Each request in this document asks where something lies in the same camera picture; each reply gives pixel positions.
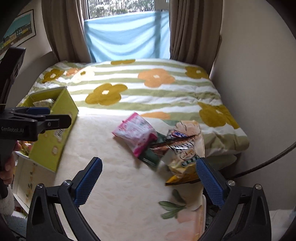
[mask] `silver bolt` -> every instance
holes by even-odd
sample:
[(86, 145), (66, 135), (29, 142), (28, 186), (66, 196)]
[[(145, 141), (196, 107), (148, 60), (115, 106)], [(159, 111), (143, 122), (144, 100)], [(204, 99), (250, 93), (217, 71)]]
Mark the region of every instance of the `silver bolt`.
[(255, 188), (258, 189), (258, 190), (261, 190), (262, 189), (262, 186), (260, 184), (256, 184), (255, 185)]
[(235, 181), (233, 181), (233, 180), (229, 180), (229, 181), (227, 182), (227, 184), (228, 184), (229, 186), (235, 186)]
[(43, 188), (43, 184), (42, 183), (37, 184), (37, 189), (41, 189), (41, 188)]
[(64, 186), (69, 186), (71, 184), (71, 180), (65, 180), (64, 182), (63, 182), (63, 185)]

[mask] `hand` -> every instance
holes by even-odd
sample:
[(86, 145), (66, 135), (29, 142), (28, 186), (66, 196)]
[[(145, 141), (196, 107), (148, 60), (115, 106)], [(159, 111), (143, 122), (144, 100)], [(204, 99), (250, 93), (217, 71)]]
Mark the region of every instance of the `hand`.
[[(16, 143), (14, 147), (14, 151), (20, 151), (22, 149), (20, 143)], [(11, 153), (10, 158), (5, 164), (5, 171), (0, 172), (0, 178), (3, 180), (3, 183), (8, 185), (13, 181), (13, 168), (15, 167), (15, 159)]]

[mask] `yellow-green cardboard box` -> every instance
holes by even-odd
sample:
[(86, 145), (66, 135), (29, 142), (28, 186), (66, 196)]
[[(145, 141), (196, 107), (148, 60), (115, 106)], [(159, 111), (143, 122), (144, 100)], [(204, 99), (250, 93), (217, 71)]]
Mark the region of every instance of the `yellow-green cardboard box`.
[(33, 102), (53, 99), (51, 115), (70, 115), (72, 123), (67, 129), (46, 131), (39, 134), (38, 141), (34, 143), (29, 156), (22, 152), (16, 152), (19, 156), (29, 159), (53, 172), (57, 171), (64, 146), (69, 133), (75, 123), (78, 109), (72, 100), (66, 87), (43, 90), (27, 96), (23, 103), (18, 106), (33, 107)]

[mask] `painting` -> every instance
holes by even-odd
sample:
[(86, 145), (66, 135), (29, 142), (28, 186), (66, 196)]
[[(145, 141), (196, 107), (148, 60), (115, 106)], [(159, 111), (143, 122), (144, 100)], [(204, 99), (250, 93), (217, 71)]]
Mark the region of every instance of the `painting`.
[(35, 35), (34, 10), (17, 16), (0, 42), (0, 60), (10, 46), (19, 46)]

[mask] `light blue fabric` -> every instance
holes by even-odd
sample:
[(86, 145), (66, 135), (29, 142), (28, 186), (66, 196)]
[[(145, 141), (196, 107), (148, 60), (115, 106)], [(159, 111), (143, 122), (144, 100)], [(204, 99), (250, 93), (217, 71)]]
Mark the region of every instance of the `light blue fabric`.
[(168, 12), (127, 13), (86, 20), (85, 39), (93, 62), (170, 58)]

